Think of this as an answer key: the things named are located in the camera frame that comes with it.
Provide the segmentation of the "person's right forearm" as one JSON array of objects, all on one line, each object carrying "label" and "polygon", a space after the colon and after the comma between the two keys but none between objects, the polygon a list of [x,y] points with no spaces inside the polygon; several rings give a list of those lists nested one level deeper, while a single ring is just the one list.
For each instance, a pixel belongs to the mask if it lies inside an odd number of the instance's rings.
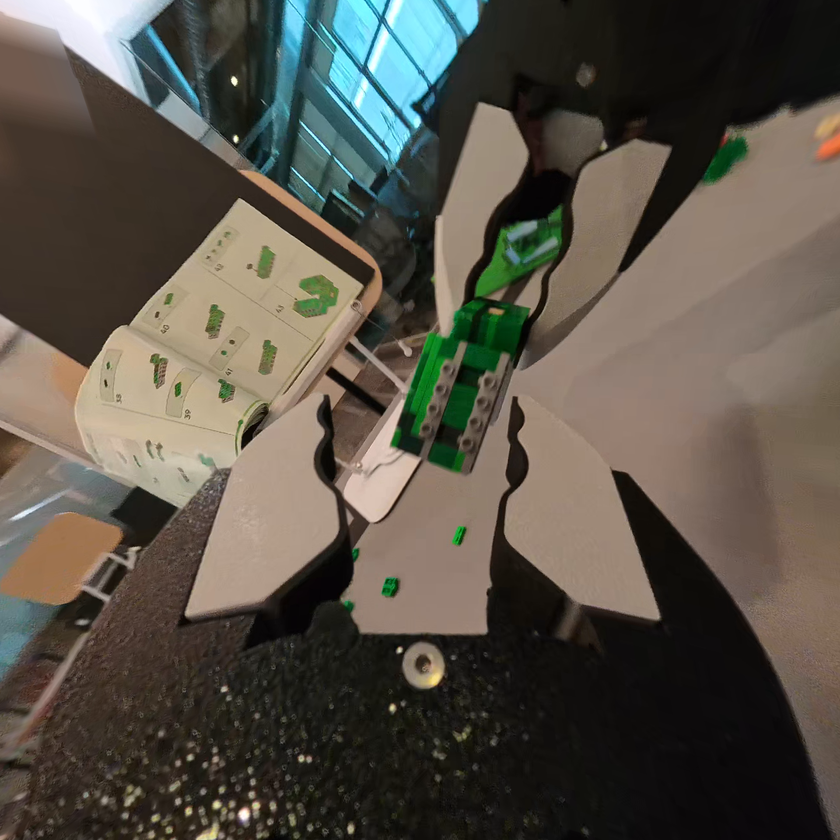
[{"label": "person's right forearm", "polygon": [[748,33],[728,76],[726,123],[806,109],[839,92],[839,2],[750,2]]}]

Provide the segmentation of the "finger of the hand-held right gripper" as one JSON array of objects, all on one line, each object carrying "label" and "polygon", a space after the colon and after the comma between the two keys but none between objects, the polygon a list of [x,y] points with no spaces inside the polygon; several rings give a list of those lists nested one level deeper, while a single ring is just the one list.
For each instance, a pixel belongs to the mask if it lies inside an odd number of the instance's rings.
[{"label": "finger of the hand-held right gripper", "polygon": [[570,200],[569,243],[542,282],[522,369],[550,354],[616,283],[671,151],[668,144],[631,140],[582,167]]},{"label": "finger of the hand-held right gripper", "polygon": [[528,162],[529,151],[512,113],[479,104],[436,218],[434,294],[440,332],[453,328],[469,274],[485,252],[490,219],[518,186]]}]

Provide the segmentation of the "green toy box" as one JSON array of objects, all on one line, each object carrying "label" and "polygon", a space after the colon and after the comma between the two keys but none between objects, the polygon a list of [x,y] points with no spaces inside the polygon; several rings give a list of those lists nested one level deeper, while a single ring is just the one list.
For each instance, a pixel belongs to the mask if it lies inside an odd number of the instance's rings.
[{"label": "green toy box", "polygon": [[476,297],[486,298],[553,261],[563,245],[563,212],[561,204],[546,217],[503,227],[477,280]]}]

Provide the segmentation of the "brown board white stand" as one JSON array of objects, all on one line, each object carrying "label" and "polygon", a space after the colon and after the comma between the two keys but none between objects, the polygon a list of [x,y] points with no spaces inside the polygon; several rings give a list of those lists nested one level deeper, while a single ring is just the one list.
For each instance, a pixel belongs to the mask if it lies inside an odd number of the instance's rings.
[{"label": "brown board white stand", "polygon": [[141,548],[123,545],[115,524],[80,513],[53,517],[2,577],[1,593],[48,606],[63,606],[89,595],[107,603],[115,568],[131,571]]}]

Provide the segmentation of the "instruction booklet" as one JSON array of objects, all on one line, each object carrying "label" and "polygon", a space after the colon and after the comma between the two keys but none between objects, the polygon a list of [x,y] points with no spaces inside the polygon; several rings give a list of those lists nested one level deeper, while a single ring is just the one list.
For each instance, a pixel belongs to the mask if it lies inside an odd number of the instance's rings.
[{"label": "instruction booklet", "polygon": [[91,363],[75,404],[89,456],[183,507],[300,390],[363,289],[239,198]]}]

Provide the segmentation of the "grey desk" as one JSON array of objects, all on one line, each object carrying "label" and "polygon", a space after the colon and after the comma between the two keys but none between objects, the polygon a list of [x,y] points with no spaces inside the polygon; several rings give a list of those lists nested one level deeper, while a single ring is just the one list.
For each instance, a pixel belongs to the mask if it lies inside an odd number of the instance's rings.
[{"label": "grey desk", "polygon": [[616,483],[660,624],[444,637],[389,715],[406,838],[838,837],[838,99],[747,132],[520,389]]}]

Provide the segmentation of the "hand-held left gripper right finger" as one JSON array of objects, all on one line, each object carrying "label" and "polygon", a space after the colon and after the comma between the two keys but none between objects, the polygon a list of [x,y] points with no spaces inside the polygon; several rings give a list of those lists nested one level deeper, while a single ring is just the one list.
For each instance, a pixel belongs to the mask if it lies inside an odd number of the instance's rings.
[{"label": "hand-held left gripper right finger", "polygon": [[586,619],[661,620],[641,549],[604,458],[527,395],[490,430],[489,633],[571,640]]}]

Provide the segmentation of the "green brick build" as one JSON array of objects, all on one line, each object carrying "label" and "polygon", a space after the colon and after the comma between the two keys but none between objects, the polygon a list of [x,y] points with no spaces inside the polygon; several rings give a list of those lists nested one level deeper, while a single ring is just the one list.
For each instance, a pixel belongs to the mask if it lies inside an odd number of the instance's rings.
[{"label": "green brick build", "polygon": [[530,309],[476,298],[459,308],[448,334],[427,336],[391,446],[467,475],[500,410],[518,361]]}]

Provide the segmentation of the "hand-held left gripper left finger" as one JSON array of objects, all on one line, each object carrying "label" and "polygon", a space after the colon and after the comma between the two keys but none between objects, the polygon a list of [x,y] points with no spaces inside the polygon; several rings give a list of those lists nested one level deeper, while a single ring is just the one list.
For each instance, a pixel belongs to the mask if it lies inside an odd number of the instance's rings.
[{"label": "hand-held left gripper left finger", "polygon": [[338,602],[354,561],[334,484],[330,399],[310,394],[259,432],[229,471],[184,620],[260,616],[310,624]]}]

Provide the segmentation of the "white book stand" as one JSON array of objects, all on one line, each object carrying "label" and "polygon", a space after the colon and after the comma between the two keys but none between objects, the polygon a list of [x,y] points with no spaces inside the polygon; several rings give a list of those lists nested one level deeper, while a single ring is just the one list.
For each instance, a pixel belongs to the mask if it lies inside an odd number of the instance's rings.
[{"label": "white book stand", "polygon": [[243,198],[382,295],[373,256],[64,47],[2,16],[2,315],[84,368]]}]

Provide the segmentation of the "pile of loose bricks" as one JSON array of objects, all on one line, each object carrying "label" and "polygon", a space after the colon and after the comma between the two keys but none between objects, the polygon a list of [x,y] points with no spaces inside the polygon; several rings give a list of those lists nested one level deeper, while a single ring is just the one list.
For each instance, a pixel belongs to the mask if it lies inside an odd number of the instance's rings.
[{"label": "pile of loose bricks", "polygon": [[459,609],[469,607],[482,578],[451,542],[454,533],[389,519],[367,526],[340,596],[363,632],[456,630]]}]

